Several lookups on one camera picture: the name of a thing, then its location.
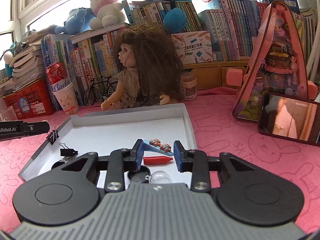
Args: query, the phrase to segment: pink tablecloth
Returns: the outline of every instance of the pink tablecloth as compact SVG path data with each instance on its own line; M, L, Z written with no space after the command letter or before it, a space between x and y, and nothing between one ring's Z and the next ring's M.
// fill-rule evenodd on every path
M256 123L234 119L233 93L215 89L186 103L198 148L210 156L218 156L221 151L233 153L294 182L305 196L296 223L305 232L313 232L320 227L320 148L260 135ZM81 109L79 115L94 111L99 108ZM57 112L28 122L46 119L53 128L65 118L63 112ZM22 183L17 174L45 138L39 135L0 143L0 229L4 231L19 225L12 206L13 193ZM211 182L214 187L219 185L215 173L211 174Z

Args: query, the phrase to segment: paper cup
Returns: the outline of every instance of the paper cup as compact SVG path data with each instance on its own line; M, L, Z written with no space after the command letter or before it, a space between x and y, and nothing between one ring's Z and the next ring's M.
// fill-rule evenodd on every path
M52 93L55 95L63 111L67 115L73 115L79 111L79 106L72 83L63 89Z

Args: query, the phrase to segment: metal screw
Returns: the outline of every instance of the metal screw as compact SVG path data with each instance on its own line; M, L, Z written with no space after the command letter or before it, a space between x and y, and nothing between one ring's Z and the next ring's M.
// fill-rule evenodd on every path
M193 187L197 190L205 190L208 188L208 183L200 181L200 182L197 182L196 184L194 184Z
M119 182L110 182L108 185L107 185L107 189L109 190L118 190L121 188L121 183Z

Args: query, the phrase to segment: black binder clip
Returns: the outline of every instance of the black binder clip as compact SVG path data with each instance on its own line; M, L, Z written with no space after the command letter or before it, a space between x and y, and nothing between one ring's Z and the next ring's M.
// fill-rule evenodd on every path
M59 138L58 131L55 130L55 127L53 128L51 133L49 133L49 135L47 136L47 139L48 138L50 140L51 145L54 144L54 142Z
M75 151L74 149L70 149L66 146L65 143L59 143L60 146L63 148L60 149L60 156L61 157L73 157L78 154L78 151Z

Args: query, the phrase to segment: phone screen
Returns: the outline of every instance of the phone screen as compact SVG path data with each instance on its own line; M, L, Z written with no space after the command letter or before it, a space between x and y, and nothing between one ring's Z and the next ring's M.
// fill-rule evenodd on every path
M278 95L265 95L259 129L263 133L319 143L320 106Z

